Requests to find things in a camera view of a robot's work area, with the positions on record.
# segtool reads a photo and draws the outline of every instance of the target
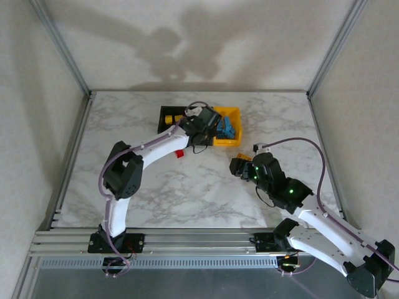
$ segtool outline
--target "white marble surface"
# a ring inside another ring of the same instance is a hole
[[[114,143],[131,144],[156,134],[162,105],[206,101],[214,106],[239,107],[243,142],[238,148],[209,147],[201,154],[185,150],[149,165],[140,190],[130,201],[128,227],[275,227],[287,214],[267,207],[254,184],[229,172],[239,152],[252,156],[252,144],[292,136],[317,139],[304,93],[221,92],[99,92],[95,97],[57,227],[95,227],[102,220],[105,200],[97,189],[99,172]],[[272,148],[287,176],[313,190],[321,163],[307,143],[292,141]],[[337,211],[327,176],[324,201]]]

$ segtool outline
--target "yellow block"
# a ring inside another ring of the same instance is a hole
[[[245,154],[241,154],[241,153],[239,153],[237,155],[237,158],[247,160],[247,161],[252,161],[252,158],[250,156],[246,156]]]
[[[183,115],[175,115],[175,121],[179,121],[183,118]],[[172,115],[165,115],[165,123],[167,125],[171,125],[173,123],[173,116]]]

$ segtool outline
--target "yellow bin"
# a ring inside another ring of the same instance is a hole
[[[234,139],[217,139],[213,138],[214,146],[239,146],[243,136],[243,126],[241,125],[241,115],[238,107],[213,107],[222,117],[228,116],[231,125],[236,130]]]

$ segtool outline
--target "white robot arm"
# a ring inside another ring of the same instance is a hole
[[[181,122],[145,142],[133,147],[122,141],[115,144],[99,181],[100,192],[109,200],[105,219],[92,237],[100,239],[102,247],[108,244],[114,252],[119,253],[118,250],[124,246],[128,203],[140,187],[143,170],[169,153],[208,141],[215,135],[220,119],[219,113],[212,108],[198,107],[186,110]],[[377,242],[352,227],[322,204],[321,184],[315,195],[299,180],[287,178],[271,153],[257,154],[252,161],[234,158],[230,171],[243,180],[252,181],[276,207],[285,209],[318,231],[314,233],[287,218],[271,236],[269,233],[267,238],[272,237],[272,240],[263,242],[261,233],[254,234],[257,250],[307,252],[338,270],[347,277],[351,286],[370,298],[377,294],[393,267],[396,267],[393,265],[395,248],[391,243],[386,240]],[[112,195],[103,193],[102,184]],[[125,258],[120,254],[118,256],[128,265]]]
[[[303,139],[289,138],[286,141]],[[230,171],[243,180],[252,181],[276,207],[285,209],[318,231],[313,233],[287,218],[276,227],[272,240],[262,240],[261,234],[255,234],[259,244],[257,249],[263,244],[272,244],[263,245],[262,250],[275,251],[277,247],[279,251],[307,252],[338,270],[354,289],[369,298],[375,297],[393,268],[396,268],[395,248],[391,243],[387,240],[377,242],[340,218],[321,202],[321,183],[314,194],[301,181],[287,178],[271,153],[257,154],[252,161],[234,158]]]

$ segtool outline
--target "white wall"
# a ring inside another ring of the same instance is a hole
[[[92,89],[308,89],[352,0],[47,0]]]
[[[398,12],[397,0],[369,1],[313,99],[349,219],[397,252]],[[399,298],[399,284],[386,282],[384,290]]]
[[[82,94],[28,1],[2,2],[0,33],[0,297],[9,298],[59,180]]]

